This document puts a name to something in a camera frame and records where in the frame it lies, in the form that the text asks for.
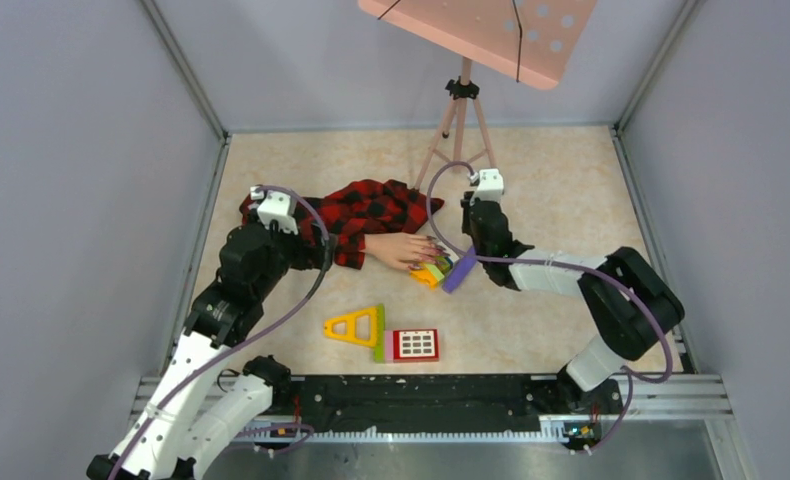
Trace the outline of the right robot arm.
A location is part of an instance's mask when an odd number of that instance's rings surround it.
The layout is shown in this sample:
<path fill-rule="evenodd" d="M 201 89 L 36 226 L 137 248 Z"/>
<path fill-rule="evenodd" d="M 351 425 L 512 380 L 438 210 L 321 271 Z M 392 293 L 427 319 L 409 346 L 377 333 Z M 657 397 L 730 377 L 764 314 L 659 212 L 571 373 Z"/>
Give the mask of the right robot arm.
<path fill-rule="evenodd" d="M 462 231 L 489 279 L 513 291 L 542 291 L 582 300 L 596 336 L 559 372 L 557 397 L 583 412 L 598 388 L 659 343 L 685 317 L 671 288 L 632 247 L 603 257 L 549 253 L 514 238 L 497 201 L 465 193 Z"/>

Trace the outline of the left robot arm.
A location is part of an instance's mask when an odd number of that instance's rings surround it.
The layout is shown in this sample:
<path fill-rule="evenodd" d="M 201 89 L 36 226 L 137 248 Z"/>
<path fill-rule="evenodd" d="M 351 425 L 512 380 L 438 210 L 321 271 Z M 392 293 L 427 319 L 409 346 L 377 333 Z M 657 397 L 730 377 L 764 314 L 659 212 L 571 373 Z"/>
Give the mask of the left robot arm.
<path fill-rule="evenodd" d="M 306 255 L 285 221 L 235 228 L 219 252 L 214 281 L 193 301 L 177 347 L 132 429 L 90 462 L 90 479 L 200 479 L 255 416 L 290 404 L 289 370 L 270 356 L 253 360 L 208 410 L 202 405 L 231 357 L 253 341 L 263 304 Z"/>

